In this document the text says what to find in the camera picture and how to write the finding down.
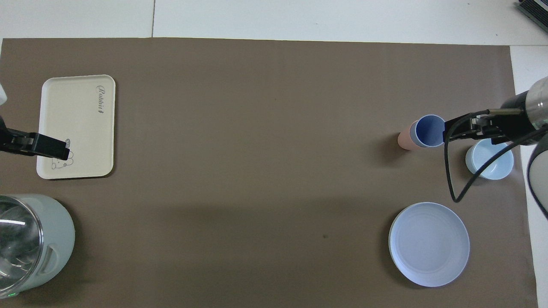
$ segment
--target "plate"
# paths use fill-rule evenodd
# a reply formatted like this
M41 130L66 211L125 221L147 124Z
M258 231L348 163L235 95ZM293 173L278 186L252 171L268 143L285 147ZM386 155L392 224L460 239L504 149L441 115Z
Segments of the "plate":
M412 282L439 287L466 267L470 239L463 221L449 208L421 202L401 211L390 228L392 260Z
M59 77L42 87L40 134L67 142L68 159L38 157L43 179L105 176L114 165L114 79L108 75Z

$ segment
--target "bowl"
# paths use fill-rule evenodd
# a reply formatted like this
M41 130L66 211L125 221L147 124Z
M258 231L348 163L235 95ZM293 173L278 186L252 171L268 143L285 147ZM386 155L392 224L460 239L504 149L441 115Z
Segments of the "bowl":
M491 139L483 139L471 147L466 153L466 166L471 173L476 173L491 157L504 149L507 144L493 145ZM513 168L512 151L504 153L494 161L479 176L488 180L500 180L510 174Z

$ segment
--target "electric kettle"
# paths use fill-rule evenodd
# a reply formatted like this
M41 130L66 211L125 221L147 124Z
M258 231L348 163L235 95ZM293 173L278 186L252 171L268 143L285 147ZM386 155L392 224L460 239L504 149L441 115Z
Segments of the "electric kettle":
M0 195L0 299L40 286L65 266L74 247L67 210L44 195Z

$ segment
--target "glass kettle lid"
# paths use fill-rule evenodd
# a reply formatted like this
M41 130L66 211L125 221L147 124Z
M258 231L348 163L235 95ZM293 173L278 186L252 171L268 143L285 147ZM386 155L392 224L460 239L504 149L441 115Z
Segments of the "glass kettle lid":
M36 267L41 253L39 221L17 199L0 196L0 294Z

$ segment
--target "metal cylinder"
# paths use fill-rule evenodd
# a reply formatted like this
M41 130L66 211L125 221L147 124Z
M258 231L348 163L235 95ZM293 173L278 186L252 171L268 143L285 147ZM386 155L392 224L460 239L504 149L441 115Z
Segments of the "metal cylinder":
M548 77L530 88L525 99L525 111L535 129L548 124Z

